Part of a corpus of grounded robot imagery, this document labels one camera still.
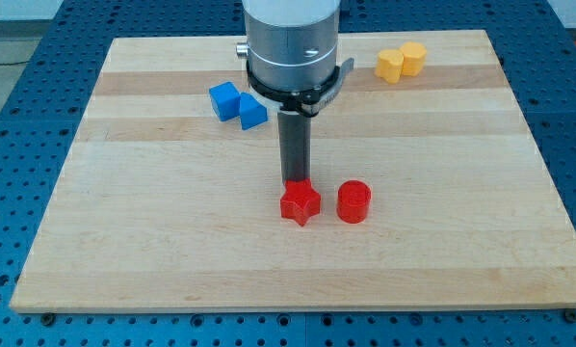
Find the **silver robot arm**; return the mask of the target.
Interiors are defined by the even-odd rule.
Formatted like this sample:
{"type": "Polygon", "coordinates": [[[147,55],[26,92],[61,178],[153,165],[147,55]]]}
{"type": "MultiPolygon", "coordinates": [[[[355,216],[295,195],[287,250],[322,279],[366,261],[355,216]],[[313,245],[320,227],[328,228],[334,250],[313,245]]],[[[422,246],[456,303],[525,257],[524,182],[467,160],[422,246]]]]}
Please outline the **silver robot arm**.
{"type": "Polygon", "coordinates": [[[337,63],[340,0],[243,0],[250,86],[283,112],[317,116],[339,94],[354,59],[337,63]]]}

